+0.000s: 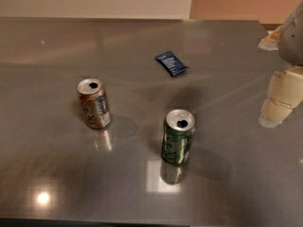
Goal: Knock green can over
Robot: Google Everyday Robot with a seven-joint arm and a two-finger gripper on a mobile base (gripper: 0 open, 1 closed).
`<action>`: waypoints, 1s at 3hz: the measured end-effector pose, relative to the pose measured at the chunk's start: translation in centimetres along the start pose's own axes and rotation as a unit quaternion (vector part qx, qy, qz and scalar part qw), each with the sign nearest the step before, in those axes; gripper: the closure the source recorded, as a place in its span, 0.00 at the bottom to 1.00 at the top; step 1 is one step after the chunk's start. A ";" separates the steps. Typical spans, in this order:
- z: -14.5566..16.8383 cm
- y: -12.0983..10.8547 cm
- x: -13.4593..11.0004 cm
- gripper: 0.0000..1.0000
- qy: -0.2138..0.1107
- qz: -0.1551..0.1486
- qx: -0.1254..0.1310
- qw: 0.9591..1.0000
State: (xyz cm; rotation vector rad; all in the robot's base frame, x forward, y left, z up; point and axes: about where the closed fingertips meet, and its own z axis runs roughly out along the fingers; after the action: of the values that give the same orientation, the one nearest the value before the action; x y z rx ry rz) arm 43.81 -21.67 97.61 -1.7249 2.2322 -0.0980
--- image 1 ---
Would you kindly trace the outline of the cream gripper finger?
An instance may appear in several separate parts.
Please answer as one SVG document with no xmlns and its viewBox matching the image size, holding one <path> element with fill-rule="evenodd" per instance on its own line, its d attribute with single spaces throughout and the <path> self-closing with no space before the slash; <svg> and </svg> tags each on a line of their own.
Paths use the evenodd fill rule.
<svg viewBox="0 0 303 227">
<path fill-rule="evenodd" d="M 287 70 L 275 71 L 267 90 L 258 119 L 267 129 L 280 125 L 303 101 L 303 67 L 290 66 Z"/>
<path fill-rule="evenodd" d="M 270 32 L 268 36 L 266 36 L 259 42 L 258 47 L 266 51 L 277 51 L 281 30 L 282 26 L 279 26 L 275 30 Z"/>
</svg>

